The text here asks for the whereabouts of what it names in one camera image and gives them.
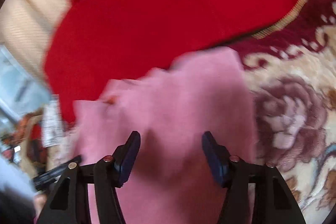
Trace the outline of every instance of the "pink towel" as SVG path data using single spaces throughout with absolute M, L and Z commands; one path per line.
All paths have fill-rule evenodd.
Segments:
M 76 152 L 84 165 L 112 154 L 132 130 L 141 135 L 131 176 L 117 190 L 127 224 L 217 222 L 225 190 L 212 178 L 201 135 L 209 130 L 231 154 L 253 161 L 253 103 L 242 73 L 229 48 L 193 52 L 178 58 L 169 71 L 111 80 L 101 101 L 75 102 Z M 102 102 L 111 96 L 118 96 L 114 105 Z M 89 201 L 92 223 L 99 223 L 93 187 Z

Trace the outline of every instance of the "gold trim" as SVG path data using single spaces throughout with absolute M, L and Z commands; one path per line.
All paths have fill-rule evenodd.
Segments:
M 289 23 L 291 23 L 294 19 L 297 18 L 302 7 L 307 3 L 307 1 L 308 0 L 298 0 L 295 6 L 292 8 L 292 10 L 290 10 L 289 13 L 285 15 L 281 20 L 279 20 L 271 27 L 268 27 L 254 34 L 253 37 L 256 39 L 262 39 L 275 31 L 281 31 L 282 29 L 284 29 Z

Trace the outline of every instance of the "rivet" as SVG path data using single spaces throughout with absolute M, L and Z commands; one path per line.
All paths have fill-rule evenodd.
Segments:
M 239 159 L 239 157 L 236 156 L 236 155 L 231 155 L 231 156 L 230 156 L 230 160 L 233 161 L 233 162 L 238 162 L 240 159 Z
M 267 162 L 267 163 L 266 163 L 266 166 L 267 166 L 267 167 L 271 167 L 271 168 L 273 168 L 275 165 L 274 165 L 273 163 L 271 163 L 271 162 Z
M 112 157 L 111 155 L 107 155 L 107 156 L 105 156 L 105 157 L 103 158 L 103 160 L 104 160 L 105 162 L 110 162 L 110 161 L 113 160 L 113 157 Z
M 71 162 L 71 163 L 69 163 L 68 167 L 69 167 L 69 169 L 74 169 L 74 168 L 77 167 L 77 164 L 75 162 Z

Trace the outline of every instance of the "red fabric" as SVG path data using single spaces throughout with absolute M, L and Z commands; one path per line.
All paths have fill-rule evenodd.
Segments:
M 184 52 L 269 25 L 297 0 L 73 0 L 45 62 L 63 118 L 95 100 L 109 79 L 169 67 Z
M 41 139 L 41 127 L 39 124 L 35 124 L 33 126 L 33 129 L 31 130 L 30 133 L 30 139 L 31 140 Z

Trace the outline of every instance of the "red cloth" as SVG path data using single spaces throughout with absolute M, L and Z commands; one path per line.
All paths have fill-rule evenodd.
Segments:
M 41 127 L 39 124 L 35 124 L 33 126 L 33 129 L 31 130 L 30 133 L 30 139 L 31 140 L 41 139 Z
M 109 79 L 136 79 L 184 52 L 272 24 L 297 0 L 73 0 L 45 72 L 63 118 L 95 100 Z

